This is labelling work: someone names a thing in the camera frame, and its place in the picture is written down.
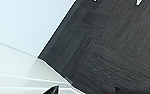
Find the light gray surface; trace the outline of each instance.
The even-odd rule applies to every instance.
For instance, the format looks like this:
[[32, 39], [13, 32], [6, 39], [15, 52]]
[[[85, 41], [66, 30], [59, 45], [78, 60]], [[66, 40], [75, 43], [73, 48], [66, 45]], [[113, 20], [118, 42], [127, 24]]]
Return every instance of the light gray surface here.
[[68, 83], [46, 62], [1, 44], [0, 74]]
[[63, 82], [42, 81], [35, 79], [27, 79], [22, 77], [4, 76], [0, 75], [0, 88], [1, 87], [37, 87], [37, 88], [50, 88], [58, 86], [59, 88], [71, 88], [70, 84]]
[[[49, 88], [0, 88], [0, 94], [43, 94]], [[59, 89], [58, 94], [81, 94], [69, 88]]]

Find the white wall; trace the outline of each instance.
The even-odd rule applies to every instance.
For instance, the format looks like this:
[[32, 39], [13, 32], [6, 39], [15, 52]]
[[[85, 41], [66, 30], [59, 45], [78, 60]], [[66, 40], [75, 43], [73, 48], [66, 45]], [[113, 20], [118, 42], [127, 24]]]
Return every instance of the white wall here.
[[0, 43], [38, 56], [75, 0], [0, 0]]

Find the white surface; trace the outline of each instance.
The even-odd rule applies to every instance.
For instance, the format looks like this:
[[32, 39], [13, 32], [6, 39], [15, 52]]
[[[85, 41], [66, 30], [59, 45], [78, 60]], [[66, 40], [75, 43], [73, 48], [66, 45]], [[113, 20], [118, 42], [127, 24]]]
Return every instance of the white surface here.
[[38, 56], [75, 0], [0, 0], [0, 43]]
[[[49, 88], [0, 88], [0, 94], [43, 94]], [[59, 94], [81, 94], [70, 88], [60, 88]]]
[[141, 2], [142, 0], [137, 0], [136, 5], [140, 5]]
[[0, 74], [68, 83], [46, 62], [1, 44]]
[[0, 75], [0, 87], [37, 87], [50, 88], [58, 86], [59, 88], [71, 88], [70, 84], [57, 83], [52, 81], [39, 81], [34, 79], [25, 79], [21, 77], [2, 76]]

